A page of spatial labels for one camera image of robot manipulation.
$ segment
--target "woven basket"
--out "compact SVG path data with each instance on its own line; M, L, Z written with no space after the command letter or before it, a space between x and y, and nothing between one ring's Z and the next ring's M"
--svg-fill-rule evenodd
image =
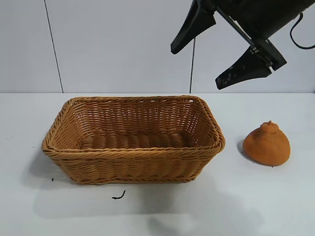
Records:
M198 97L77 97L42 150L81 184L188 182L224 145Z

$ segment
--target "white wall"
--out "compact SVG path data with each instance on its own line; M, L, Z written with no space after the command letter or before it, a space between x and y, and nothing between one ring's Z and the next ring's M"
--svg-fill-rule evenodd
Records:
M43 0L0 1L0 92L61 92Z
M188 93L192 44L170 43L191 0L47 0L65 92Z
M215 78L230 67L248 48L248 44L218 14L217 24L196 39L192 92L314 92L315 49L302 50L291 41L292 21L270 40L282 53L287 64L267 78L254 79L218 90ZM305 46L315 44L315 5L304 12L294 29L296 41Z
M188 93L192 43L170 43L191 0L46 0L65 92ZM271 37L287 65L265 79L217 90L215 78L248 44L219 16L196 40L192 92L314 92L315 50L289 38L292 21ZM315 43L315 6L294 37ZM61 92L44 0L0 1L0 92Z

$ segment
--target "small black debris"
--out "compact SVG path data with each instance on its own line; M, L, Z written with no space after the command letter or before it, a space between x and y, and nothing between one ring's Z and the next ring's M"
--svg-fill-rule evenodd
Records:
M123 196L125 195L125 192L126 192L126 190L124 190L124 192L123 192L123 194L121 195L121 197L112 197L112 199L117 200L117 199L121 199L121 198L123 198Z

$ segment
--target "basket rim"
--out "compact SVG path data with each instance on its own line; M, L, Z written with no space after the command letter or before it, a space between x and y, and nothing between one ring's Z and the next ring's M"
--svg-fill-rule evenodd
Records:
M135 101L137 100L149 100L149 99L193 99L197 100L197 102L200 103L201 109L203 110L204 113L207 114L209 120L215 127L215 141L213 142L212 145L210 146L201 146L201 147L147 147L147 148L87 148L87 149L75 149L75 148L67 148L67 149L59 149L55 148L50 144L50 141L54 138L54 136L57 134L59 127L61 126L64 117L67 115L69 112L69 107L72 106L72 104L76 101L82 101L82 100L108 100L110 101L122 101L126 99L134 99ZM197 150L211 150L211 149L218 149L218 152L223 150L225 146L225 138L222 134L222 131L214 119L209 106L207 103L201 99L200 97L197 96L192 96L192 95L171 95L171 96L79 96L79 97L74 97L66 101L60 110L59 114L55 118L54 123L50 127L49 131L47 132L45 139L42 142L42 150L44 152L52 152L52 153L67 153L67 154L86 154L86 153L108 153L108 152L146 152L146 151L159 151L159 152L172 152L172 151L197 151Z

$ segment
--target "black cable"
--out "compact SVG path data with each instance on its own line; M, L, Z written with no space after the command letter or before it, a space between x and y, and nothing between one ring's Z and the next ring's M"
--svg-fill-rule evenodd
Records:
M294 39L293 39L292 31L293 31L293 29L301 22L302 19L303 19L303 13L300 13L299 19L298 19L297 22L292 26L292 28L291 28L291 30L290 30L290 37L291 37L291 39L292 39L292 42L293 42L298 48L301 48L301 49L304 49L304 50L314 49L314 48L315 48L315 45L310 46L310 47L303 47L303 46L297 44L297 43L294 41Z

